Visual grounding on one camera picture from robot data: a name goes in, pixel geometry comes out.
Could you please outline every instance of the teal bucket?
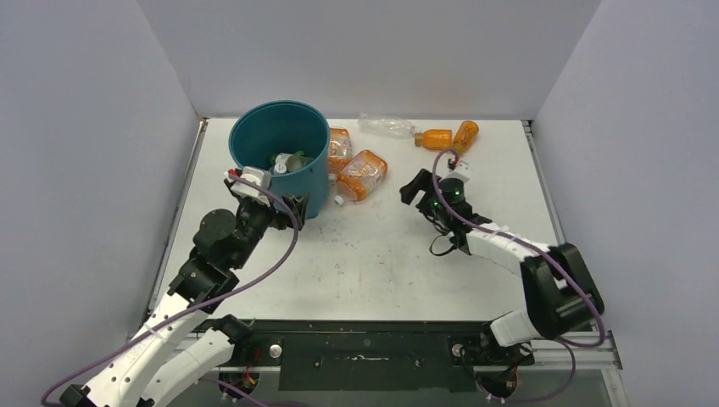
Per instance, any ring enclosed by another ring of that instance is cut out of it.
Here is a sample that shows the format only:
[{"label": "teal bucket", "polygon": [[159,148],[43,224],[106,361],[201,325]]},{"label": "teal bucket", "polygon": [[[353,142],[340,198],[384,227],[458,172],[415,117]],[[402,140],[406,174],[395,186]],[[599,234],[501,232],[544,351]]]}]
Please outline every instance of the teal bucket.
[{"label": "teal bucket", "polygon": [[268,170],[279,153],[304,152],[314,160],[301,170],[273,174],[270,190],[281,196],[309,193],[307,217],[314,218],[329,194],[327,149],[330,126],[317,109],[282,100],[262,104],[241,117],[230,132],[230,154],[240,168]]}]

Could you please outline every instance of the crushed plastic bottle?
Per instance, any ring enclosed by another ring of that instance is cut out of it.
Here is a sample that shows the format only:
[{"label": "crushed plastic bottle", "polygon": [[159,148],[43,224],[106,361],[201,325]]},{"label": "crushed plastic bottle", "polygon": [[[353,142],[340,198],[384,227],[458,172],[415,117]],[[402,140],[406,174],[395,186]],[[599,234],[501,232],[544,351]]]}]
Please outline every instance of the crushed plastic bottle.
[{"label": "crushed plastic bottle", "polygon": [[359,115],[357,120],[359,131],[391,138],[412,138],[415,136],[415,125],[409,120],[380,114]]},{"label": "crushed plastic bottle", "polygon": [[282,164],[284,172],[295,172],[303,169],[305,165],[314,160],[312,157],[305,157],[301,152],[295,154],[279,153],[274,159],[274,169],[278,171],[277,165]]},{"label": "crushed plastic bottle", "polygon": [[360,151],[337,175],[335,203],[364,201],[386,174],[387,161],[370,150]]},{"label": "crushed plastic bottle", "polygon": [[332,127],[330,129],[330,181],[337,180],[337,174],[352,160],[352,143],[347,129]]}]

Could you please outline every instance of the white table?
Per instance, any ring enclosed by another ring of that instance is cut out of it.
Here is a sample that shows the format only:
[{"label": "white table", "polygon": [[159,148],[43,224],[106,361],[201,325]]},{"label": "white table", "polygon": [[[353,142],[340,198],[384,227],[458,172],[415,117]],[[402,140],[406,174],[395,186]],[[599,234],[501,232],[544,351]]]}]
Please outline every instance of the white table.
[{"label": "white table", "polygon": [[[192,236],[212,209],[235,211],[223,173],[235,166],[227,145],[236,119],[211,119],[199,152],[187,200],[161,279],[160,292],[192,249]],[[475,212],[524,237],[556,243],[532,152],[518,120],[476,120],[480,134],[466,154],[473,178],[465,186]],[[427,251],[437,235],[414,208],[399,201],[399,188],[420,168],[431,169],[436,153],[410,140],[359,133],[356,120],[329,120],[345,127],[354,151],[369,148],[389,165],[387,178],[360,204],[338,207],[332,190],[320,215],[300,232],[285,265],[257,287],[227,299],[216,316],[286,320],[487,321],[525,307],[521,282],[486,259],[461,252],[437,258]],[[414,120],[422,130],[449,128],[461,120]],[[447,174],[443,165],[439,175]],[[249,282],[281,256],[290,231],[268,230],[245,267]],[[447,247],[438,239],[437,250]]]}]

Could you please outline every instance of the clear plastic bottle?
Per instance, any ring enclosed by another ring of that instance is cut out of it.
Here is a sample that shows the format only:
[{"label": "clear plastic bottle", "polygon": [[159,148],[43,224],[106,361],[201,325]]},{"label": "clear plastic bottle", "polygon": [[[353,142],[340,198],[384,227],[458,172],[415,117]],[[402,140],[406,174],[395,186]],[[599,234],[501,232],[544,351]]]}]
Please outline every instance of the clear plastic bottle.
[{"label": "clear plastic bottle", "polygon": [[363,113],[359,115],[357,124],[359,131],[378,136],[402,139],[412,138],[415,135],[415,125],[399,117]]},{"label": "clear plastic bottle", "polygon": [[337,174],[352,160],[352,143],[347,129],[332,127],[330,129],[330,181],[337,180]]},{"label": "clear plastic bottle", "polygon": [[335,203],[364,201],[387,174],[387,161],[370,150],[354,156],[337,175]]},{"label": "clear plastic bottle", "polygon": [[471,120],[463,121],[454,136],[452,147],[457,150],[460,155],[464,155],[467,150],[474,144],[479,133],[479,125]]},{"label": "clear plastic bottle", "polygon": [[428,150],[444,150],[452,147],[452,131],[449,129],[431,129],[415,134],[415,145]]}]

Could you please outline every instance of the bottle cap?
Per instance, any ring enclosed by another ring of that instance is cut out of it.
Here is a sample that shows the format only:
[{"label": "bottle cap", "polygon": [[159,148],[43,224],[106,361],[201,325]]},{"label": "bottle cap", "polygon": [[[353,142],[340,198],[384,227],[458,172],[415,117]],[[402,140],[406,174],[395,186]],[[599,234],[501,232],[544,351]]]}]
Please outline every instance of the bottle cap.
[{"label": "bottle cap", "polygon": [[287,166],[283,163],[275,164],[275,174],[284,174],[287,172]]}]

